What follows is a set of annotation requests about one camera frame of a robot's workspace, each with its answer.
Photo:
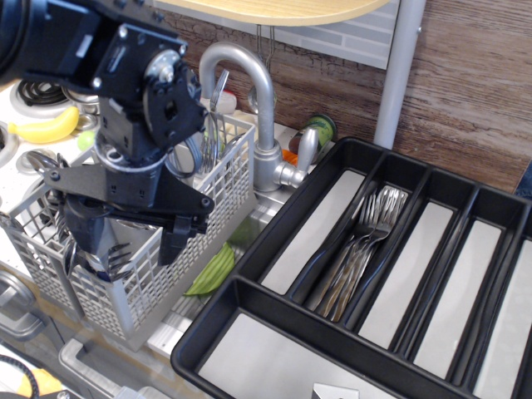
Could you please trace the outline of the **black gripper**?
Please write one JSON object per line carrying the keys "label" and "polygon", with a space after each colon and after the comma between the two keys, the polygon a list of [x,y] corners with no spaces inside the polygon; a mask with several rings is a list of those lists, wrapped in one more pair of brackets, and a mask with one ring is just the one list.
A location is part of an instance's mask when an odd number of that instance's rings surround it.
{"label": "black gripper", "polygon": [[204,234],[214,201],[175,178],[165,166],[143,172],[113,170],[101,163],[49,170],[44,181],[62,192],[66,226],[85,253],[103,256],[106,218],[163,228],[159,266],[172,264],[188,239]]}

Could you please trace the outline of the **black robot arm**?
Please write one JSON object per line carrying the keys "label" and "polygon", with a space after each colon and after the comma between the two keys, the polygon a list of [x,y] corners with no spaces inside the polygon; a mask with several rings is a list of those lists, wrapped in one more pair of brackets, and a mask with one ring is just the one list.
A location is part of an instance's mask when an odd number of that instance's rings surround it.
{"label": "black robot arm", "polygon": [[208,114],[186,50],[141,1],[2,2],[2,83],[56,83],[100,102],[97,162],[44,175],[81,250],[98,254],[106,219],[130,220],[161,227],[168,265],[206,231],[213,200],[165,164]]}

